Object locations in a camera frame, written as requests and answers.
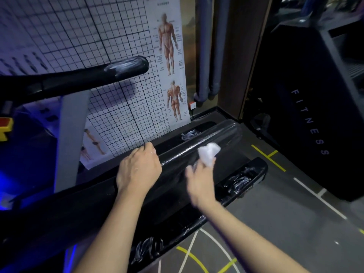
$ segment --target forearm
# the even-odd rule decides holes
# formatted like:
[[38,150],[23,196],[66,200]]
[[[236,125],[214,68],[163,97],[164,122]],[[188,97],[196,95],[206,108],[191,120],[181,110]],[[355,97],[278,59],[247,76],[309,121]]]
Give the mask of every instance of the forearm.
[[127,271],[131,244],[143,197],[122,193],[75,273]]
[[202,211],[253,273],[307,273],[300,264],[243,224],[220,203]]

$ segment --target white tissue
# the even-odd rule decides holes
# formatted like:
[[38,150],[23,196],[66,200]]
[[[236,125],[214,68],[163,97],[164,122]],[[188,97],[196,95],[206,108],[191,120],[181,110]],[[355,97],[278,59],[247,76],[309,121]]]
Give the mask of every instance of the white tissue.
[[198,156],[201,161],[208,167],[212,167],[214,157],[221,150],[221,147],[216,143],[208,143],[207,146],[197,149]]

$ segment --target yellow floor line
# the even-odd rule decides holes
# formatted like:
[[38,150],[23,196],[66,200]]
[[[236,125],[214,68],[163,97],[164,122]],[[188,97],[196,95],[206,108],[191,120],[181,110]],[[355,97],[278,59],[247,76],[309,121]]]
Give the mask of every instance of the yellow floor line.
[[286,172],[286,170],[284,168],[282,168],[280,165],[278,165],[274,160],[272,160],[270,157],[268,157],[263,151],[261,151],[260,149],[258,149],[255,145],[252,144],[252,147],[254,147],[261,155],[263,155],[264,157],[266,157],[269,161],[271,161],[273,164],[275,164],[278,168],[280,168],[281,170],[283,170],[284,172]]
[[[185,254],[187,254],[188,250],[184,249],[183,247],[177,246],[177,249],[184,252]],[[191,252],[188,254],[195,262],[197,262],[197,264],[202,268],[202,270],[204,271],[204,273],[209,273],[206,269],[206,267],[203,265],[203,263]]]
[[233,258],[226,266],[224,266],[218,273],[226,272],[234,263],[236,263],[237,259]]
[[275,155],[278,152],[278,150],[273,151],[271,154],[268,154],[267,157],[272,157],[273,155]]

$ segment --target white floor line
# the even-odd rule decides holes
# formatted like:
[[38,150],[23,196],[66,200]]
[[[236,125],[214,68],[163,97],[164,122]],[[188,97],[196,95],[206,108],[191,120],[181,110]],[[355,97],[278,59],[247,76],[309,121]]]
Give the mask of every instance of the white floor line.
[[315,193],[313,190],[311,190],[310,188],[308,188],[304,183],[302,183],[301,181],[299,181],[296,177],[294,177],[294,180],[298,184],[300,184],[302,187],[304,187],[306,190],[308,190],[310,193],[312,193],[314,196],[316,196],[318,199],[320,199],[326,206],[328,206],[331,210],[333,210],[334,212],[336,212],[343,219],[345,219],[345,220],[348,219],[346,216],[344,216],[342,213],[340,213],[338,210],[336,210],[330,203],[328,203],[327,201],[325,201],[324,199],[322,199],[317,193]]
[[196,231],[196,233],[193,235],[192,241],[191,241],[191,243],[190,243],[190,246],[189,246],[189,248],[188,248],[188,250],[187,250],[186,255],[184,256],[183,263],[182,263],[182,265],[181,265],[180,270],[178,271],[178,273],[181,273],[181,272],[182,272],[182,270],[183,270],[183,268],[184,268],[184,265],[185,265],[185,263],[186,263],[186,261],[187,261],[188,255],[190,254],[190,251],[191,251],[192,245],[193,245],[193,243],[195,242],[195,239],[196,239],[197,233],[198,233],[198,230],[197,230],[197,231]]
[[327,189],[323,188],[321,191],[318,192],[317,196],[318,197],[322,197],[324,195],[324,193],[327,192]]
[[[224,252],[225,256],[229,259],[229,261],[232,261],[233,259],[230,257],[229,253],[224,249],[224,247],[222,247],[222,245],[208,232],[206,232],[204,229],[200,228],[200,231],[203,232],[205,235],[207,235],[210,239],[212,239],[212,241],[214,243],[217,244],[217,246]],[[240,273],[238,267],[236,266],[236,264],[233,264],[233,267],[235,268],[237,273]]]

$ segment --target floor marking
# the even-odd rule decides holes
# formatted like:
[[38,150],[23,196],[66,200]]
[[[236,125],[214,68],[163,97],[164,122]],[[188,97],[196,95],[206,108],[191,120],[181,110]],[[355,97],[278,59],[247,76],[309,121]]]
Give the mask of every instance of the floor marking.
[[193,245],[193,243],[195,242],[195,239],[196,239],[197,233],[198,233],[198,230],[197,230],[197,231],[195,232],[195,234],[193,235],[192,241],[191,241],[191,243],[190,243],[190,246],[189,246],[189,248],[188,248],[188,251],[187,251],[186,255],[184,256],[183,263],[182,263],[182,265],[181,265],[180,270],[178,271],[178,273],[181,273],[181,272],[182,272],[182,270],[183,270],[183,268],[184,268],[184,265],[185,265],[185,263],[186,263],[186,261],[187,261],[187,258],[188,258],[189,254],[190,254],[190,252],[191,252],[192,245]]
[[[224,247],[222,247],[222,245],[208,232],[206,232],[204,229],[200,229],[201,232],[203,232],[205,235],[207,235],[210,239],[212,239],[212,241],[214,243],[217,244],[217,246],[224,252],[225,256],[229,259],[229,261],[232,261],[233,259],[230,257],[229,253],[224,249]],[[236,266],[236,264],[233,264],[233,267],[235,268],[237,273],[240,273],[238,267]]]
[[302,187],[304,187],[306,190],[308,190],[310,193],[312,193],[314,196],[316,196],[318,199],[321,200],[321,202],[323,202],[326,206],[328,206],[331,210],[333,210],[334,212],[336,212],[339,216],[341,216],[343,219],[347,220],[348,218],[346,216],[344,216],[342,213],[340,213],[338,210],[336,210],[330,203],[328,203],[327,201],[325,201],[324,199],[322,199],[318,194],[316,194],[313,190],[311,190],[310,188],[308,188],[304,183],[302,183],[301,181],[299,181],[296,177],[294,177],[294,180],[300,184]]
[[264,157],[266,157],[269,161],[271,161],[273,164],[275,164],[278,168],[280,168],[284,172],[286,171],[284,168],[282,168],[280,165],[278,165],[274,160],[272,160],[270,157],[268,157],[268,155],[266,155],[263,151],[261,151],[260,149],[258,149],[255,145],[252,144],[252,147],[254,147],[261,155],[263,155]]
[[226,272],[234,263],[236,263],[237,259],[233,258],[231,262],[229,262],[226,266],[224,266],[219,272],[217,273],[224,273]]
[[[177,246],[176,247],[177,250],[180,250],[184,253],[188,253],[188,250],[187,249],[184,249],[183,247],[180,247],[180,246]],[[188,254],[195,262],[197,262],[197,264],[202,268],[202,270],[204,271],[204,273],[209,273],[206,269],[206,267],[203,265],[203,263],[194,255],[192,254],[191,252]]]
[[267,157],[272,157],[273,155],[275,155],[278,152],[278,150],[273,151],[271,154],[268,154]]
[[318,197],[322,197],[324,195],[324,193],[327,192],[327,189],[323,188],[321,191],[319,191],[319,193],[317,194]]

